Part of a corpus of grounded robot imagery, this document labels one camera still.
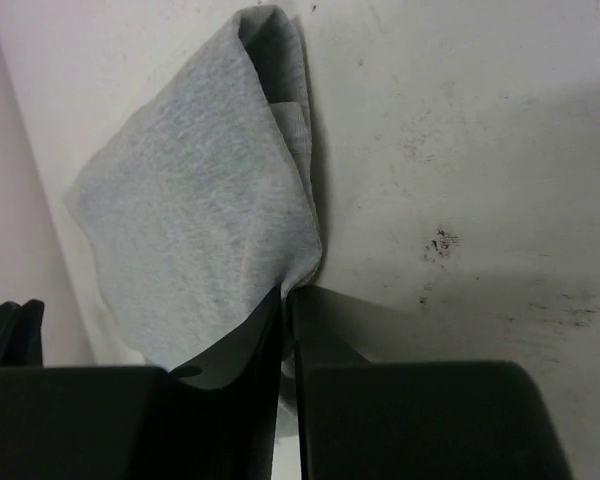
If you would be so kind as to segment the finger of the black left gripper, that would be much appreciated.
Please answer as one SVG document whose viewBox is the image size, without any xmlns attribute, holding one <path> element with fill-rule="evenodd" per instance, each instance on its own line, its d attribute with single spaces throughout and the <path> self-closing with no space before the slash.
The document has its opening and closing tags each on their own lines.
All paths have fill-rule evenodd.
<svg viewBox="0 0 600 480">
<path fill-rule="evenodd" d="M 43 366 L 41 327 L 45 305 L 32 299 L 23 305 L 0 305 L 0 367 Z"/>
</svg>

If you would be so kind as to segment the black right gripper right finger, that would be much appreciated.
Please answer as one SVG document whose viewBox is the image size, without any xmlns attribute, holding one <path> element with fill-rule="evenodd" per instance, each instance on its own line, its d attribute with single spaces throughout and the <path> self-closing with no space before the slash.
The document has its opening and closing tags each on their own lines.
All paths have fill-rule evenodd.
<svg viewBox="0 0 600 480">
<path fill-rule="evenodd" d="M 332 294 L 291 293 L 306 479 L 568 479 L 541 393 L 507 361 L 374 363 L 332 327 Z"/>
</svg>

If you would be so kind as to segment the grey tank top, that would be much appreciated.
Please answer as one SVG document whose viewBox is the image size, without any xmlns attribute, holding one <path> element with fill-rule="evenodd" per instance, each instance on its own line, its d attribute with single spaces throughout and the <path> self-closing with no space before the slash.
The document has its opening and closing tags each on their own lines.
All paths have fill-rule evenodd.
<svg viewBox="0 0 600 480">
<path fill-rule="evenodd" d="M 317 271 L 301 39 L 275 5 L 235 13 L 95 153 L 65 203 L 125 343 L 173 369 L 274 287 Z"/>
</svg>

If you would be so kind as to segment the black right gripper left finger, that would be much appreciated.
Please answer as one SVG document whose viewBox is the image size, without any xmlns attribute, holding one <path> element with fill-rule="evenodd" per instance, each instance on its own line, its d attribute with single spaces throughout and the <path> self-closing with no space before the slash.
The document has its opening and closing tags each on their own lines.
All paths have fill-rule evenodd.
<svg viewBox="0 0 600 480">
<path fill-rule="evenodd" d="M 282 353 L 270 291 L 173 370 L 0 367 L 0 479 L 267 479 Z"/>
</svg>

